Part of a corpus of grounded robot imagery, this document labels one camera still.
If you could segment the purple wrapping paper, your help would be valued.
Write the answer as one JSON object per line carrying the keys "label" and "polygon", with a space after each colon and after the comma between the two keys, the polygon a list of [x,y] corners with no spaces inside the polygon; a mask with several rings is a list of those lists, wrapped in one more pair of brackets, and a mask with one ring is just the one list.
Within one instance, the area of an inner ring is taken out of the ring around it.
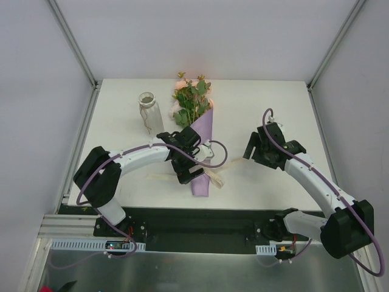
{"label": "purple wrapping paper", "polygon": [[[191,124],[198,135],[201,137],[201,142],[212,139],[213,129],[213,108],[209,109],[200,118]],[[190,182],[191,192],[194,197],[208,197],[209,195],[210,178],[204,173]]]}

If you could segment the cream printed ribbon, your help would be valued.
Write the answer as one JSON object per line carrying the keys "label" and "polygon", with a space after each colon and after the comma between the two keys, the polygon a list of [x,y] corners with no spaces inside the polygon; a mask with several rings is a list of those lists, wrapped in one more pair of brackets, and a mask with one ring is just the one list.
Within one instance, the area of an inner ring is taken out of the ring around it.
{"label": "cream printed ribbon", "polygon": [[[219,174],[224,170],[227,170],[231,168],[233,165],[243,161],[243,158],[236,158],[229,162],[226,162],[223,166],[217,169],[210,169],[205,168],[205,175],[207,178],[210,179],[210,182],[217,187],[218,189],[221,189],[225,184],[225,179]],[[146,176],[146,179],[152,179],[152,180],[158,180],[158,181],[176,181],[177,178],[175,175],[172,174],[149,174]]]}

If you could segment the pink flowers with green leaves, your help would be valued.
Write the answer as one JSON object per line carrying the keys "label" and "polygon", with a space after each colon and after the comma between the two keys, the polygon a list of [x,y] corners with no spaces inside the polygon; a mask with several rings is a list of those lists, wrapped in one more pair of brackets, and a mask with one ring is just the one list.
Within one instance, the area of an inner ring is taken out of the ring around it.
{"label": "pink flowers with green leaves", "polygon": [[185,128],[213,109],[214,104],[209,97],[212,83],[202,74],[196,80],[187,78],[185,72],[178,72],[177,76],[179,80],[174,86],[170,116],[176,125]]}

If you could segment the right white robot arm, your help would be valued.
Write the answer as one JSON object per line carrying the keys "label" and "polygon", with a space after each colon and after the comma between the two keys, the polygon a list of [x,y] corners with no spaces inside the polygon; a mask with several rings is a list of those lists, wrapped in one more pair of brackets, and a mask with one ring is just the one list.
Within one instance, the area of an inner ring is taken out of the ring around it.
{"label": "right white robot arm", "polygon": [[251,133],[243,157],[285,171],[307,191],[324,214],[318,217],[296,208],[278,212],[263,227],[266,238],[280,242],[294,234],[302,235],[319,241],[335,259],[372,243],[372,205],[367,200],[357,201],[327,181],[299,142],[285,140],[277,123],[268,123]]}

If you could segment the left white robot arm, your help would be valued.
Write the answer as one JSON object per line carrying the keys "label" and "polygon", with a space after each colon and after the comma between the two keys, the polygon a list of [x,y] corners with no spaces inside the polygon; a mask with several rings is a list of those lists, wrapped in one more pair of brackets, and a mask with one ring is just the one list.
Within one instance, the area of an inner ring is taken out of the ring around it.
{"label": "left white robot arm", "polygon": [[171,161],[180,184],[187,184],[204,173],[190,172],[198,162],[212,156],[210,143],[201,143],[200,135],[191,127],[180,132],[159,133],[147,145],[127,151],[107,151],[93,148],[74,175],[74,183],[87,202],[108,221],[107,228],[116,237],[128,231],[127,215],[114,198],[119,180],[144,166]]}

